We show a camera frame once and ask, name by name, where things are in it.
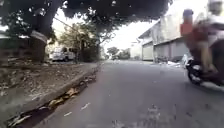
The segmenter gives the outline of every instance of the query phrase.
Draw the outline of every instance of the wall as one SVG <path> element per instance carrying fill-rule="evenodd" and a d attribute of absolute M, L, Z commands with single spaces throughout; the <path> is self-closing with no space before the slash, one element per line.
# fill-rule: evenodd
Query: wall
<path fill-rule="evenodd" d="M 142 58 L 142 45 L 140 43 L 132 44 L 130 48 L 131 58 L 134 59 L 135 57 Z"/>
<path fill-rule="evenodd" d="M 32 52 L 29 39 L 0 39 L 0 59 L 5 60 L 10 57 L 29 58 Z"/>
<path fill-rule="evenodd" d="M 178 14 L 167 15 L 151 28 L 154 44 L 164 43 L 180 37 L 179 26 L 182 22 Z"/>
<path fill-rule="evenodd" d="M 189 55 L 189 50 L 182 40 L 166 42 L 164 44 L 154 46 L 155 58 L 166 57 L 168 59 L 173 59 L 178 56 L 183 56 L 184 54 Z"/>
<path fill-rule="evenodd" d="M 145 61 L 152 61 L 154 60 L 154 55 L 153 55 L 153 43 L 147 43 L 142 46 L 142 60 Z"/>

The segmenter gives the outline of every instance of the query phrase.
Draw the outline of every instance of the rider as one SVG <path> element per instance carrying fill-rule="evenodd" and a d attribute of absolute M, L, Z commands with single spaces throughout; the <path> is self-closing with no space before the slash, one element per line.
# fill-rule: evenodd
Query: rider
<path fill-rule="evenodd" d="M 180 32 L 191 55 L 195 59 L 200 58 L 204 73 L 216 72 L 208 46 L 208 37 L 203 33 L 203 27 L 199 24 L 193 25 L 193 11 L 191 9 L 184 10 L 183 20 Z"/>

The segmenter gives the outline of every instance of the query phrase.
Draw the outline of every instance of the white car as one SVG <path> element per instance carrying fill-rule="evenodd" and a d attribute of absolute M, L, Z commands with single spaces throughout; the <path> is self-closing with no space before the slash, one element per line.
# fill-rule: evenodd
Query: white car
<path fill-rule="evenodd" d="M 69 61 L 75 59 L 72 48 L 57 47 L 49 54 L 52 61 Z"/>

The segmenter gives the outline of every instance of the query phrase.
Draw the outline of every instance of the tree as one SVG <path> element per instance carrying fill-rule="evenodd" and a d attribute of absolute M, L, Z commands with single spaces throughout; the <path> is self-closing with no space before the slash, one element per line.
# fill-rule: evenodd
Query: tree
<path fill-rule="evenodd" d="M 59 43 L 76 49 L 81 61 L 91 61 L 98 54 L 97 39 L 94 26 L 89 24 L 73 24 L 59 38 Z"/>
<path fill-rule="evenodd" d="M 107 49 L 107 53 L 111 54 L 112 56 L 116 55 L 119 52 L 119 49 L 116 47 L 111 47 Z"/>
<path fill-rule="evenodd" d="M 109 33 L 117 25 L 158 19 L 171 0 L 4 0 L 0 7 L 1 24 L 9 26 L 12 35 L 30 36 L 36 30 L 47 38 L 54 36 L 51 25 L 58 8 L 66 16 L 85 15 L 96 26 L 96 32 Z M 35 58 L 43 60 L 45 44 L 33 40 Z"/>

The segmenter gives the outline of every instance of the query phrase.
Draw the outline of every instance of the road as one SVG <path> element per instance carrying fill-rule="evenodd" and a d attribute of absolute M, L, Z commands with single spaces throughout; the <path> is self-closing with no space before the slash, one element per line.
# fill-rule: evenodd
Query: road
<path fill-rule="evenodd" d="M 223 128 L 224 92 L 180 68 L 106 62 L 96 83 L 35 128 Z"/>

